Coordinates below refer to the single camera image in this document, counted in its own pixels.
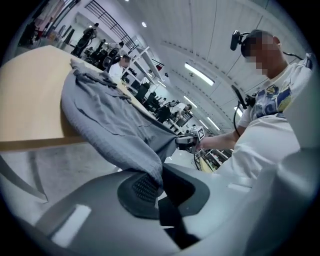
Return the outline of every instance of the floor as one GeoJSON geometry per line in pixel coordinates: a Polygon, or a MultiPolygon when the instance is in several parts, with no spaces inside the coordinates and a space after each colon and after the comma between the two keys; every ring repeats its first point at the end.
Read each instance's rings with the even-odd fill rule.
{"type": "MultiPolygon", "coordinates": [[[[14,215],[32,225],[50,206],[84,183],[117,171],[87,143],[4,153],[2,157],[25,182],[38,190],[43,189],[48,198],[47,203],[38,202],[0,175],[1,193],[7,206],[14,215]]],[[[178,149],[165,163],[195,168],[193,155],[178,149]]]]}

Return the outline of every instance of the ceiling light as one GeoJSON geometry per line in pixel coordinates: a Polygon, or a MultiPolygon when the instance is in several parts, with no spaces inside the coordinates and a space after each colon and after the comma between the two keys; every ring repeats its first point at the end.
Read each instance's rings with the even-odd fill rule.
{"type": "Polygon", "coordinates": [[[183,96],[188,102],[190,102],[195,108],[197,108],[196,104],[194,104],[190,99],[188,99],[186,96],[183,96]]]}
{"type": "Polygon", "coordinates": [[[199,120],[199,121],[200,121],[201,124],[204,125],[205,128],[207,128],[209,130],[208,126],[206,126],[204,122],[202,122],[201,120],[199,120]]]}
{"type": "Polygon", "coordinates": [[[219,127],[214,123],[214,121],[212,121],[209,117],[207,117],[207,119],[214,125],[214,127],[220,131],[219,127]]]}
{"type": "Polygon", "coordinates": [[[160,82],[159,80],[158,80],[158,82],[160,83],[160,84],[162,84],[164,87],[166,87],[162,82],[160,82]]]}
{"type": "Polygon", "coordinates": [[[238,108],[238,110],[236,111],[236,113],[237,113],[240,117],[242,117],[242,114],[243,114],[243,113],[242,113],[242,111],[241,111],[240,108],[238,108]]]}
{"type": "Polygon", "coordinates": [[[193,66],[190,66],[188,63],[184,64],[184,67],[188,70],[190,70],[192,73],[195,73],[198,77],[206,81],[209,85],[213,85],[215,82],[212,81],[209,77],[207,77],[205,74],[200,72],[199,70],[195,69],[193,66]]]}

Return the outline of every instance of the railing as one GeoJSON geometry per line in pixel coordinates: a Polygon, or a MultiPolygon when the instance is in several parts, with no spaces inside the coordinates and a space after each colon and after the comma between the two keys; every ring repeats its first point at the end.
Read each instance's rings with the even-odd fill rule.
{"type": "Polygon", "coordinates": [[[124,31],[124,29],[115,21],[112,16],[107,13],[103,7],[98,4],[96,1],[91,1],[85,6],[91,13],[98,17],[104,24],[108,26],[108,28],[114,32],[117,37],[120,38],[121,41],[131,50],[136,47],[134,41],[128,36],[128,34],[124,31]]]}

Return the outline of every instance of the gray fabric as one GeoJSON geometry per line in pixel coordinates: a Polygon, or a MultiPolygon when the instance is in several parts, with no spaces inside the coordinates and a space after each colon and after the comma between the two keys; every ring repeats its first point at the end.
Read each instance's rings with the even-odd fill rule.
{"type": "Polygon", "coordinates": [[[150,174],[162,186],[162,162],[176,150],[176,134],[133,104],[106,72],[71,59],[61,94],[63,112],[107,161],[150,174]]]}

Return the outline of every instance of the white ceiling beam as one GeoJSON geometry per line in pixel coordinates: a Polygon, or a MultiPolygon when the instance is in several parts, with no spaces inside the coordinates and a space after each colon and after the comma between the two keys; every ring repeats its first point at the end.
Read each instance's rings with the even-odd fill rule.
{"type": "Polygon", "coordinates": [[[238,85],[234,81],[232,81],[225,73],[223,73],[221,70],[216,68],[213,64],[207,62],[205,59],[203,59],[197,55],[194,56],[194,54],[191,53],[190,50],[184,49],[184,48],[179,47],[177,45],[173,45],[172,43],[169,43],[167,41],[162,41],[161,45],[163,45],[167,48],[170,48],[172,50],[175,50],[178,53],[180,53],[190,59],[193,59],[195,63],[199,64],[202,68],[204,68],[206,70],[206,72],[210,73],[211,76],[218,77],[223,82],[222,83],[223,86],[225,88],[227,88],[234,95],[236,95],[236,94],[235,94],[234,90],[231,88],[231,85],[234,85],[241,93],[243,93],[243,91],[238,87],[238,85]]]}
{"type": "Polygon", "coordinates": [[[235,0],[239,4],[243,4],[244,6],[249,7],[255,12],[262,15],[266,18],[270,23],[272,23],[277,29],[279,29],[283,35],[290,41],[290,43],[295,47],[296,50],[299,51],[300,54],[304,54],[306,50],[302,47],[302,45],[298,42],[297,37],[294,36],[291,31],[273,14],[264,9],[262,6],[250,1],[250,0],[235,0]]]}
{"type": "Polygon", "coordinates": [[[209,102],[208,100],[206,100],[199,92],[195,91],[193,89],[193,84],[191,82],[189,82],[188,80],[185,80],[181,75],[177,74],[176,72],[174,71],[169,71],[171,75],[174,75],[175,77],[177,77],[178,79],[180,79],[182,82],[184,82],[185,84],[188,85],[189,89],[191,91],[193,91],[195,94],[198,94],[201,96],[201,98],[203,98],[208,105],[212,106],[216,112],[226,121],[227,125],[229,125],[229,127],[233,127],[233,123],[230,121],[230,119],[228,118],[228,116],[222,111],[222,109],[215,103],[213,102],[209,102]]]}

